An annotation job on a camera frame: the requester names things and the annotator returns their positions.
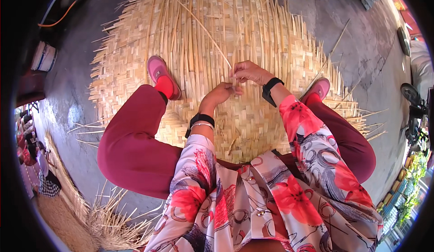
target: white bucket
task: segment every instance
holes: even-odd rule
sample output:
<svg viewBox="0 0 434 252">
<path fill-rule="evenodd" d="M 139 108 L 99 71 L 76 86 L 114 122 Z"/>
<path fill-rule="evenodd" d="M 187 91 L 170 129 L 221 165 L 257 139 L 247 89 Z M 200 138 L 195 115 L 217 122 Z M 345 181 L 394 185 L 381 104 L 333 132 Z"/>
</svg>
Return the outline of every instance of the white bucket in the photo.
<svg viewBox="0 0 434 252">
<path fill-rule="evenodd" d="M 57 58 L 57 50 L 40 41 L 33 57 L 32 70 L 51 71 Z"/>
</svg>

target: motorcycle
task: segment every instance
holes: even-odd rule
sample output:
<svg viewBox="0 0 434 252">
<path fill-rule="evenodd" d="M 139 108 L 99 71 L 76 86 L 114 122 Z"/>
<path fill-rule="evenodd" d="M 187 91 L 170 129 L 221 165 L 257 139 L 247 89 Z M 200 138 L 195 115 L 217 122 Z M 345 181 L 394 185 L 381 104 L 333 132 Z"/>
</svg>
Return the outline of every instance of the motorcycle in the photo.
<svg viewBox="0 0 434 252">
<path fill-rule="evenodd" d="M 410 150 L 414 152 L 429 151 L 428 146 L 428 133 L 420 127 L 420 121 L 425 119 L 428 115 L 428 108 L 425 100 L 420 97 L 419 92 L 409 83 L 401 85 L 402 95 L 410 102 L 410 116 L 408 124 L 401 130 L 405 130 L 405 137 L 408 140 Z"/>
</svg>

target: hand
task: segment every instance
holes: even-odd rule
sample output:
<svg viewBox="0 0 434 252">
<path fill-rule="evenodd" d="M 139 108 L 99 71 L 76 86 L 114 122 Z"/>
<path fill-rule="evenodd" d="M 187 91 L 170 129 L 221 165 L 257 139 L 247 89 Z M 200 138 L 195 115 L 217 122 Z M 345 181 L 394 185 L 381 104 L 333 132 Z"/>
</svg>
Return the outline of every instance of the hand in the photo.
<svg viewBox="0 0 434 252">
<path fill-rule="evenodd" d="M 236 63 L 232 68 L 232 72 L 229 73 L 229 76 L 236 78 L 237 83 L 252 80 L 260 86 L 267 84 L 275 77 L 273 74 L 254 64 L 250 60 Z"/>
<path fill-rule="evenodd" d="M 231 83 L 221 82 L 202 99 L 199 106 L 199 113 L 207 114 L 212 117 L 217 105 L 224 103 L 231 94 L 242 95 L 243 90 L 239 86 L 232 86 Z"/>
</svg>

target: concrete floor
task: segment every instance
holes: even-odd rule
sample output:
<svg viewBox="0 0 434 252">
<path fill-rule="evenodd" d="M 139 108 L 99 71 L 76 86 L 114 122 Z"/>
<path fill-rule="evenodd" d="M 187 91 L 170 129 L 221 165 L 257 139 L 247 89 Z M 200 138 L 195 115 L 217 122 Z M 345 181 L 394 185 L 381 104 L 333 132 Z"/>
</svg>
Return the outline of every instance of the concrete floor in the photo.
<svg viewBox="0 0 434 252">
<path fill-rule="evenodd" d="M 114 11 L 122 1 L 86 0 L 70 15 L 71 22 L 65 30 L 57 62 L 47 76 L 46 99 L 40 102 L 40 114 L 35 114 L 38 134 L 43 135 L 43 130 L 51 132 L 74 183 L 89 202 L 94 201 L 98 187 L 106 181 L 96 163 L 97 149 L 76 141 L 74 133 L 66 133 L 76 127 L 74 122 L 96 120 L 87 87 L 92 80 L 89 63 L 99 42 L 91 41 L 105 36 L 100 25 L 121 14 L 121 11 Z M 368 124 L 386 122 L 383 127 L 388 131 L 370 142 L 377 155 L 377 167 L 364 187 L 377 203 L 387 193 L 401 167 L 405 140 L 400 127 L 405 125 L 408 117 L 408 104 L 401 96 L 399 86 L 410 81 L 410 66 L 396 37 L 397 12 L 389 0 L 379 1 L 369 11 L 364 10 L 359 0 L 290 0 L 289 6 L 292 13 L 306 16 L 308 30 L 317 40 L 324 40 L 326 52 L 331 51 L 350 19 L 332 61 L 340 61 L 343 54 L 340 71 L 345 86 L 352 88 L 362 78 L 354 91 L 360 108 L 370 111 L 389 108 L 367 117 Z M 97 141 L 100 134 L 83 138 Z M 128 203 L 127 211 L 137 207 L 136 214 L 161 204 L 159 199 L 133 192 L 129 192 L 123 201 Z"/>
</svg>

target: silver bracelet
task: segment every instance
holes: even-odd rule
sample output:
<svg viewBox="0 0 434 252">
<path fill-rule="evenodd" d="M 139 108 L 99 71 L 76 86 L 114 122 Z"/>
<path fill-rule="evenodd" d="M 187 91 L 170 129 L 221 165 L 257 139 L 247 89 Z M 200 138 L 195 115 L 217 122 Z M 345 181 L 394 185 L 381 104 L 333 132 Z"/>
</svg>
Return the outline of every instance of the silver bracelet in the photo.
<svg viewBox="0 0 434 252">
<path fill-rule="evenodd" d="M 196 123 L 194 123 L 194 124 L 191 126 L 191 129 L 192 129 L 194 126 L 196 126 L 196 125 L 198 125 L 198 126 L 200 126 L 200 125 L 207 125 L 207 126 L 209 126 L 211 129 L 214 130 L 213 125 L 211 125 L 210 123 L 207 123 L 207 122 L 196 122 Z"/>
</svg>

